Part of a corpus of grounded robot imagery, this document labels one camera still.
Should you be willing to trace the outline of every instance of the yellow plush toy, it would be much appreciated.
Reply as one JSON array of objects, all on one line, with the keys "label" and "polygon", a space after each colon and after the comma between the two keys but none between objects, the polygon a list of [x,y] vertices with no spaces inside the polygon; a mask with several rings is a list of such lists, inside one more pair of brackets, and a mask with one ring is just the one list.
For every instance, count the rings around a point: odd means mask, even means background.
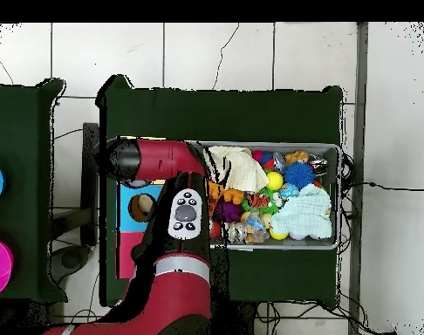
[{"label": "yellow plush toy", "polygon": [[297,161],[306,163],[308,161],[308,158],[308,153],[306,153],[304,150],[298,150],[294,153],[288,153],[287,155],[285,155],[285,161],[287,166]]}]

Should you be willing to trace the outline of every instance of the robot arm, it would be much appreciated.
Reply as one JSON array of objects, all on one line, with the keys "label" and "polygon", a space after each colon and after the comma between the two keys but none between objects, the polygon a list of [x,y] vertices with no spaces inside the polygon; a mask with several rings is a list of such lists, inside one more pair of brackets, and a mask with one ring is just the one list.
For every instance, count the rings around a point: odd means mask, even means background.
[{"label": "robot arm", "polygon": [[209,219],[204,166],[181,141],[114,139],[96,158],[117,181],[165,179],[123,302],[101,320],[44,335],[209,335]]}]

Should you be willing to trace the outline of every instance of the dark green table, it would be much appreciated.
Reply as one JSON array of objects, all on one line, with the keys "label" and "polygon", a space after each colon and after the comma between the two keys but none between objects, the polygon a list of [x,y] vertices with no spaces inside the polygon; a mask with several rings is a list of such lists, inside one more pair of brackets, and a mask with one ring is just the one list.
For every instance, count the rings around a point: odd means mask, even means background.
[{"label": "dark green table", "polygon": [[12,250],[14,267],[0,298],[64,301],[48,275],[51,240],[51,108],[64,81],[35,87],[0,85],[0,240]]},{"label": "dark green table", "polygon": [[[276,90],[269,92],[189,92],[132,89],[123,76],[112,76],[96,103],[103,106],[100,132],[163,137],[172,140],[316,142],[339,144],[342,92]],[[106,263],[101,301],[122,298],[127,280],[114,275],[116,183],[106,180]],[[212,261],[215,252],[212,250]],[[337,251],[229,251],[229,293],[233,300],[319,299],[335,306]]]}]

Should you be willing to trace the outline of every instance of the tennis ball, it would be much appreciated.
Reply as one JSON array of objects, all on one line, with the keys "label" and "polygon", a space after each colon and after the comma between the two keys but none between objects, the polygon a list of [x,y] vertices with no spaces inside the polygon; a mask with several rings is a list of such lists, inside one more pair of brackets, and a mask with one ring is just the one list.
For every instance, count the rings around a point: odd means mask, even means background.
[{"label": "tennis ball", "polygon": [[269,190],[278,191],[284,184],[284,178],[278,172],[269,172],[266,177],[270,183],[266,186]]},{"label": "tennis ball", "polygon": [[276,240],[283,240],[288,236],[288,234],[276,234],[272,228],[270,228],[270,235],[273,239]]}]

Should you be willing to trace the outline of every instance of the light blue plush toy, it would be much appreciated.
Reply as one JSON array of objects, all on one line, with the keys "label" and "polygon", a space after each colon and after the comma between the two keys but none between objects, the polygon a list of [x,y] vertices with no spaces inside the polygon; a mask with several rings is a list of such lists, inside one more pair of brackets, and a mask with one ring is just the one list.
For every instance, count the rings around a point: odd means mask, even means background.
[{"label": "light blue plush toy", "polygon": [[299,189],[296,185],[291,183],[286,183],[282,185],[280,190],[278,191],[283,201],[288,201],[293,196],[299,195]]}]

